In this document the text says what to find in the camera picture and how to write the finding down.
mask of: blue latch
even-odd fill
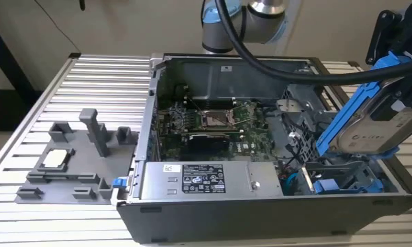
[[[365,188],[368,193],[381,193],[382,192],[382,182],[378,179],[372,181],[372,184]]]
[[[337,185],[337,183],[333,179],[317,180],[313,183],[313,188],[314,188],[314,192],[317,194],[320,194],[322,192],[326,193],[326,192],[330,192],[330,191],[340,190],[338,185]]]
[[[117,178],[111,181],[111,187],[118,189],[126,188],[126,179]]]

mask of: blue tab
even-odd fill
[[[338,185],[333,179],[317,180],[313,183],[313,188],[317,194],[322,192],[332,192],[334,190],[340,190]]]
[[[125,189],[126,188],[126,179],[114,179],[111,181],[111,187],[118,188],[118,189]]]
[[[392,52],[382,58],[380,58],[370,69],[378,69],[384,67],[389,67],[397,65],[402,62],[409,61],[408,57],[397,57]],[[360,108],[362,102],[372,98],[380,90],[378,81],[362,84],[344,105],[342,109],[338,111],[334,119],[332,120],[328,128],[322,132],[318,140],[316,142],[316,147],[318,151],[318,155],[322,156],[329,148],[329,142],[334,138],[336,134],[344,127],[349,118]]]

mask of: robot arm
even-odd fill
[[[246,6],[241,6],[239,0],[225,0],[225,5],[245,43],[265,44],[279,38],[286,24],[282,0],[250,0]],[[233,50],[213,1],[203,6],[201,45],[206,53],[222,54]]]

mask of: sticker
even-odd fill
[[[179,172],[181,165],[163,164],[163,172]]]
[[[183,193],[225,193],[222,165],[182,165]]]
[[[231,66],[221,66],[221,72],[231,72]]]

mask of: white component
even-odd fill
[[[57,168],[66,157],[66,150],[65,149],[53,149],[47,152],[47,155],[42,161],[45,167]]]
[[[163,164],[163,172],[179,172],[181,165]]]
[[[390,109],[394,110],[396,112],[401,112],[404,108],[405,108],[405,105],[402,104],[400,100],[393,102],[393,104],[390,105]]]
[[[219,71],[221,72],[231,72],[231,66],[221,66]]]
[[[297,132],[289,132],[287,143],[294,147],[297,145],[297,140],[299,138],[301,138],[301,135]]]

